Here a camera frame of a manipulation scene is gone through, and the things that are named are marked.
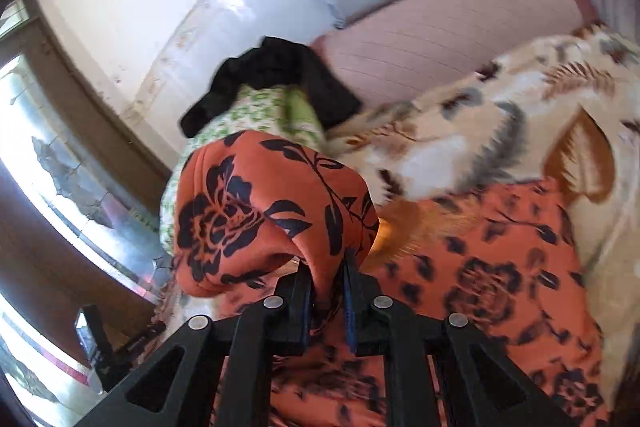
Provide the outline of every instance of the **green and white patterned fabric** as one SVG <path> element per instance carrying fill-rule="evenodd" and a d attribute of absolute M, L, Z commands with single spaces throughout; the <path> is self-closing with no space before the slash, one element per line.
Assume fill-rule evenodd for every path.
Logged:
<path fill-rule="evenodd" d="M 169 178 L 160 206 L 160 242 L 169 254 L 174 254 L 175 196 L 187 158 L 208 143 L 248 129 L 274 134 L 319 152 L 324 149 L 322 126 L 300 89 L 275 86 L 255 90 L 242 86 L 234 105 L 188 140 Z"/>

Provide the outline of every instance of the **black cloth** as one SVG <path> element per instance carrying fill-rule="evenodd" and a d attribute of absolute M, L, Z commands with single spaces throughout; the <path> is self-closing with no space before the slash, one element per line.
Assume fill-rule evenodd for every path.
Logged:
<path fill-rule="evenodd" d="M 259 48 L 228 58 L 220 66 L 209 92 L 180 120 L 184 135 L 193 138 L 212 118 L 229 110 L 242 84 L 254 89 L 300 86 L 325 129 L 342 123 L 362 107 L 362 102 L 331 74 L 311 48 L 265 37 Z"/>

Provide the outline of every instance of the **folded orange fabric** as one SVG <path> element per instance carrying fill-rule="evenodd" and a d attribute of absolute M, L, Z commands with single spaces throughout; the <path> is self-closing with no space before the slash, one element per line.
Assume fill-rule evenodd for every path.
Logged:
<path fill-rule="evenodd" d="M 175 267 L 229 316 L 273 292 L 292 257 L 310 266 L 324 310 L 303 357 L 277 359 L 271 423 L 385 424 L 382 359 L 356 359 L 329 309 L 347 249 L 387 295 L 435 318 L 461 312 L 584 427 L 606 423 L 602 359 L 571 223 L 556 182 L 395 201 L 378 217 L 362 179 L 303 146 L 247 131 L 196 151 L 178 186 Z"/>

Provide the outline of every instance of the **pink mattress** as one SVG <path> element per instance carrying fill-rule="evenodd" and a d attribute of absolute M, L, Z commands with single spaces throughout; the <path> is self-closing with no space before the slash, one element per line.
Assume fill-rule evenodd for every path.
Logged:
<path fill-rule="evenodd" d="M 588 0 L 400 0 L 322 36 L 314 48 L 371 106 L 413 98 L 596 16 Z"/>

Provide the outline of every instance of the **leaf-patterned blanket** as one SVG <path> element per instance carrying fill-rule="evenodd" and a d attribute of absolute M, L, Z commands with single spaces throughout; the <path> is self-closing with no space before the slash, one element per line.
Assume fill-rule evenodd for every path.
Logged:
<path fill-rule="evenodd" d="M 574 224 L 591 314 L 604 330 L 607 400 L 640 315 L 639 55 L 601 25 L 540 38 L 411 103 L 358 115 L 328 142 L 378 205 L 555 178 Z"/>

